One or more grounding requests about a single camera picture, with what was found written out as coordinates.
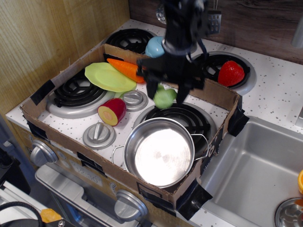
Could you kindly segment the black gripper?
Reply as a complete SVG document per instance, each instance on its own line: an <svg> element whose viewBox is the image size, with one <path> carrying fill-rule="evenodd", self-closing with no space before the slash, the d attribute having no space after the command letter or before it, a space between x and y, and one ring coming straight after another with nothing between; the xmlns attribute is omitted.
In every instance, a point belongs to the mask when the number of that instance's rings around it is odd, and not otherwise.
<svg viewBox="0 0 303 227"><path fill-rule="evenodd" d="M176 102L182 104L190 90L203 89L205 77L199 64L191 58L191 53L197 50L194 44L185 54L173 55L167 51L157 58L140 58L137 60L137 75L146 81L147 95L154 99L158 84L168 82L178 85Z"/></svg>

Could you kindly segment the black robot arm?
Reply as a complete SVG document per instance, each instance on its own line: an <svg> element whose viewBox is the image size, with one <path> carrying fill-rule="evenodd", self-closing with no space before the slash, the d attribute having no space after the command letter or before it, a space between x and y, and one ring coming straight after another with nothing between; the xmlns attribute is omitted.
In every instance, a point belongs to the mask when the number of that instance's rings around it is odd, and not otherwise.
<svg viewBox="0 0 303 227"><path fill-rule="evenodd" d="M146 81L147 95L154 98L160 82L178 86L176 102L181 104L194 88L203 89L205 76L191 53L200 46L207 54L202 39L209 33L206 0L163 0L166 33L162 40L163 55L139 59L137 75Z"/></svg>

